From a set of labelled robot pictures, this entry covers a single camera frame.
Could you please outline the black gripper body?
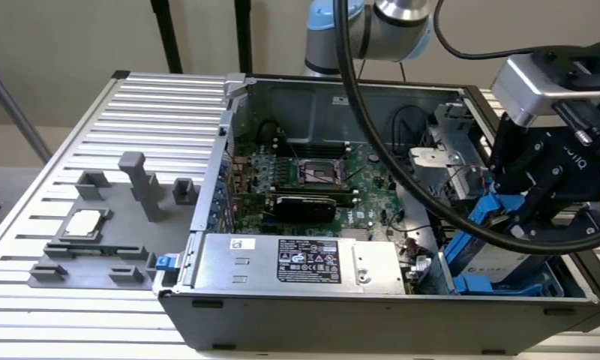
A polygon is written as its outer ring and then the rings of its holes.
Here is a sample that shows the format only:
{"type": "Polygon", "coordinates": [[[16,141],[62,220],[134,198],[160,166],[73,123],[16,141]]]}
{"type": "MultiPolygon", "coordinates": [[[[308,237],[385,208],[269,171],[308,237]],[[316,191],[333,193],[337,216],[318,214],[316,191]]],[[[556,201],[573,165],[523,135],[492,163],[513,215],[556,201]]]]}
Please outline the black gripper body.
{"type": "Polygon", "coordinates": [[[600,160],[564,127],[535,127],[527,131],[529,144],[541,143],[540,155],[525,170],[535,183],[553,180],[553,201],[600,200],[600,160]]]}

